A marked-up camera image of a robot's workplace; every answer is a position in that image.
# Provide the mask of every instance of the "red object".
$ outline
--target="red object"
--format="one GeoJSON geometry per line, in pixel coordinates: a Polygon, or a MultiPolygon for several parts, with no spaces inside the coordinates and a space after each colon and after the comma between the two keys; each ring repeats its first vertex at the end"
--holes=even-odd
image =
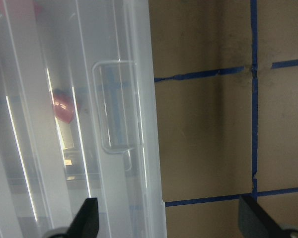
{"type": "Polygon", "coordinates": [[[67,96],[63,92],[54,92],[54,115],[66,123],[70,123],[75,114],[75,106],[73,98],[67,96]]]}
{"type": "MultiPolygon", "coordinates": [[[[34,6],[35,16],[38,16],[42,12],[43,7],[40,6],[39,4],[37,4],[36,2],[33,2],[33,6],[34,6]]],[[[24,6],[22,6],[20,4],[20,5],[18,5],[17,8],[18,9],[14,9],[14,11],[17,11],[19,14],[26,14],[26,12],[24,11],[24,9],[26,9],[26,8],[24,6]]],[[[5,15],[3,0],[0,0],[0,11],[3,15],[5,15]]]]}

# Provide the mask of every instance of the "cardboard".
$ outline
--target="cardboard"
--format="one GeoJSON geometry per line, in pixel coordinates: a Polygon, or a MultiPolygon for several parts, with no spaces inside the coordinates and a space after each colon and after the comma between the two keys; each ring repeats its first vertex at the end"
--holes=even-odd
{"type": "Polygon", "coordinates": [[[260,197],[258,202],[278,224],[298,227],[298,193],[260,197]]]}
{"type": "Polygon", "coordinates": [[[298,0],[258,0],[258,63],[298,59],[298,0]]]}
{"type": "Polygon", "coordinates": [[[155,77],[251,65],[245,0],[149,0],[155,77]]]}
{"type": "Polygon", "coordinates": [[[242,238],[238,200],[166,208],[169,238],[242,238]]]}
{"type": "Polygon", "coordinates": [[[298,187],[298,66],[258,78],[258,189],[298,187]]]}
{"type": "Polygon", "coordinates": [[[251,74],[155,89],[163,200],[251,192],[251,74]]]}

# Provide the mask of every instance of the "translucent plastic lid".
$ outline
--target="translucent plastic lid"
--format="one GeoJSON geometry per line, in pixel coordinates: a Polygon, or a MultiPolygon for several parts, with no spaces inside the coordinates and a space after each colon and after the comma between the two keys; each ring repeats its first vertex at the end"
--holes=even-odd
{"type": "Polygon", "coordinates": [[[0,238],[163,238],[147,0],[0,0],[0,238]]]}

